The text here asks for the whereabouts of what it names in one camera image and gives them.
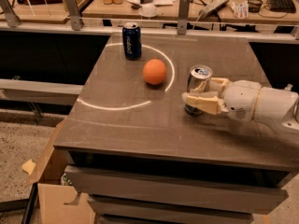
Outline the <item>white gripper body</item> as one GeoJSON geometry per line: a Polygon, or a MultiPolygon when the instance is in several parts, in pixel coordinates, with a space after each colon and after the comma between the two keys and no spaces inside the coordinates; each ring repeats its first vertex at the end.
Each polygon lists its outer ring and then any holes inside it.
{"type": "Polygon", "coordinates": [[[223,94],[227,116],[232,120],[251,121],[261,88],[260,83],[247,80],[229,84],[223,94]]]}

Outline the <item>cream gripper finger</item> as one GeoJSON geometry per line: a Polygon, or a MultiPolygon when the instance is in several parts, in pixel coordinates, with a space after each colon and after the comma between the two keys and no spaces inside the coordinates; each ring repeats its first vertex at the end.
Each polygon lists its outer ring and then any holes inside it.
{"type": "Polygon", "coordinates": [[[216,91],[218,94],[222,94],[230,83],[231,81],[228,78],[212,77],[209,81],[205,81],[202,85],[200,85],[199,91],[216,91]]]}
{"type": "Polygon", "coordinates": [[[198,108],[211,115],[219,115],[220,113],[227,113],[228,109],[224,100],[218,96],[216,91],[207,92],[184,92],[182,100],[186,105],[198,108]]]}

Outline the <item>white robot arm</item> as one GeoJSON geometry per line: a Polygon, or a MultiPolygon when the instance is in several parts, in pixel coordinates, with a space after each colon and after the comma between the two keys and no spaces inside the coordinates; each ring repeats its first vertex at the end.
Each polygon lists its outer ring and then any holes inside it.
{"type": "Polygon", "coordinates": [[[280,133],[299,133],[298,93],[264,87],[258,82],[213,77],[208,90],[202,85],[182,94],[183,102],[211,115],[260,122],[280,133]]]}

